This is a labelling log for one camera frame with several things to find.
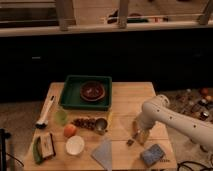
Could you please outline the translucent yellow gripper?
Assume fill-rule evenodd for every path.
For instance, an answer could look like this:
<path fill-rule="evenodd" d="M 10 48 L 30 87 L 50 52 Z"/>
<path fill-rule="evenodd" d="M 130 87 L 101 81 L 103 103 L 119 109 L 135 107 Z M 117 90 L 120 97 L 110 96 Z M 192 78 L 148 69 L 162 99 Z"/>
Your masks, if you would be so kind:
<path fill-rule="evenodd" d="M 146 130 L 142 130 L 138 126 L 138 123 L 136 121 L 133 121 L 132 128 L 133 128 L 132 138 L 136 140 L 138 143 L 140 143 L 141 145 L 144 145 L 149 137 L 150 132 Z"/>

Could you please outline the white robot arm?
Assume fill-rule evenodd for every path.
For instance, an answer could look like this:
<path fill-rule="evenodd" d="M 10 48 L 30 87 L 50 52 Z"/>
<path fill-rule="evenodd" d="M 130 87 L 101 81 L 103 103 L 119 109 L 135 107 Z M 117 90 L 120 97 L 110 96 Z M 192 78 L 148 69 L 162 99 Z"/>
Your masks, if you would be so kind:
<path fill-rule="evenodd" d="M 135 118 L 137 128 L 149 132 L 156 122 L 161 122 L 213 152 L 213 124 L 172 111 L 169 105 L 165 95 L 144 101 L 141 112 Z"/>

